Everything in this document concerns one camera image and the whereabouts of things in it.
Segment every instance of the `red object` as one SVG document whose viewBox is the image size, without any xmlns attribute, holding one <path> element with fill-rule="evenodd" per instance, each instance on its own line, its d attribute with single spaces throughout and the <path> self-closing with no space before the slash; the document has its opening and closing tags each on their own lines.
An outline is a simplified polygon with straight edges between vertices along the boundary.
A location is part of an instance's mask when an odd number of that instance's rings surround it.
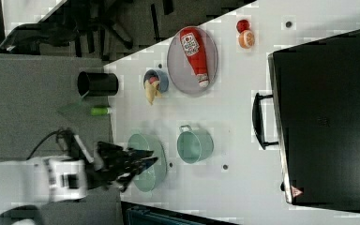
<svg viewBox="0 0 360 225">
<path fill-rule="evenodd" d="M 250 28 L 250 24 L 247 20 L 239 21 L 236 24 L 236 29 L 238 30 L 239 33 L 242 33 L 244 31 L 248 30 L 249 28 Z"/>
<path fill-rule="evenodd" d="M 206 53 L 203 39 L 197 28 L 188 27 L 180 31 L 180 42 L 201 87 L 209 84 Z"/>
<path fill-rule="evenodd" d="M 148 80 L 151 84 L 153 84 L 156 81 L 159 81 L 158 77 L 151 77 L 150 80 Z"/>
</svg>

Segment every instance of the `red ketchup bottle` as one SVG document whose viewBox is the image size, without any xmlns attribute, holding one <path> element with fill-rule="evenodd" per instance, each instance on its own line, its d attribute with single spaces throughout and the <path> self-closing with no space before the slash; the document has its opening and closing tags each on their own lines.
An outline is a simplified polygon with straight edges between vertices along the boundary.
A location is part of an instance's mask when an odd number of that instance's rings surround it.
<svg viewBox="0 0 360 225">
<path fill-rule="evenodd" d="M 209 76 L 207 74 L 205 48 L 200 33 L 194 27 L 187 27 L 180 32 L 180 42 L 200 87 L 207 87 Z"/>
</svg>

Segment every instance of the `gray plate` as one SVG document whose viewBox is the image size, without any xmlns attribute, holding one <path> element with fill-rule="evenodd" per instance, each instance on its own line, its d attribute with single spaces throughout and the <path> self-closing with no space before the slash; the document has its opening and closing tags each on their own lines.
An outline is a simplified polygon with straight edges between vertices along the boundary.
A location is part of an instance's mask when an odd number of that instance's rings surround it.
<svg viewBox="0 0 360 225">
<path fill-rule="evenodd" d="M 181 92 L 194 96 L 212 86 L 218 68 L 218 51 L 215 42 L 205 31 L 198 27 L 195 28 L 200 32 L 205 47 L 207 72 L 210 82 L 207 87 L 200 87 L 198 84 L 194 70 L 183 52 L 180 43 L 180 32 L 174 36 L 168 50 L 168 71 L 174 86 Z"/>
</svg>

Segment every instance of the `white table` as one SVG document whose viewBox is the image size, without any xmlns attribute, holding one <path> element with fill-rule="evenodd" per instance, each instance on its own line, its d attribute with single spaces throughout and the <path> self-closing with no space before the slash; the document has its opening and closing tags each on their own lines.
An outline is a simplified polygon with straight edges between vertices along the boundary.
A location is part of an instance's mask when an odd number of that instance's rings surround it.
<svg viewBox="0 0 360 225">
<path fill-rule="evenodd" d="M 236 23 L 248 19 L 257 43 L 243 50 L 237 43 Z M 293 27 L 284 23 L 292 21 Z M 187 97 L 170 83 L 164 98 L 150 106 L 143 90 L 143 74 L 166 66 L 171 39 L 113 62 L 121 90 L 110 102 L 113 139 L 126 145 L 135 131 L 157 134 L 168 163 L 166 180 L 142 193 L 133 185 L 123 201 L 237 224 L 360 224 L 360 215 L 296 207 L 285 202 L 279 151 L 263 151 L 253 135 L 251 106 L 256 92 L 270 93 L 267 55 L 281 48 L 327 38 L 360 28 L 360 0 L 259 0 L 200 26 L 217 44 L 217 81 L 202 97 Z M 265 101 L 267 141 L 275 141 L 272 102 Z M 206 161 L 187 165 L 176 151 L 181 125 L 210 131 L 215 143 Z M 224 171 L 222 166 L 229 165 Z"/>
<path fill-rule="evenodd" d="M 48 18 L 67 0 L 1 0 L 5 36 L 19 25 Z"/>
</svg>

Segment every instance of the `green mug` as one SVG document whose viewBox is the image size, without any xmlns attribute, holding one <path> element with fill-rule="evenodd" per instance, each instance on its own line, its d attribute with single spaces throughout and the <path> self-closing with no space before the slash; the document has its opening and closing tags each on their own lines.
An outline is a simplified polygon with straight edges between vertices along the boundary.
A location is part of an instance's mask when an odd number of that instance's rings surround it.
<svg viewBox="0 0 360 225">
<path fill-rule="evenodd" d="M 210 157 L 213 140 L 205 129 L 192 129 L 189 125 L 180 127 L 177 152 L 183 161 L 192 164 Z"/>
</svg>

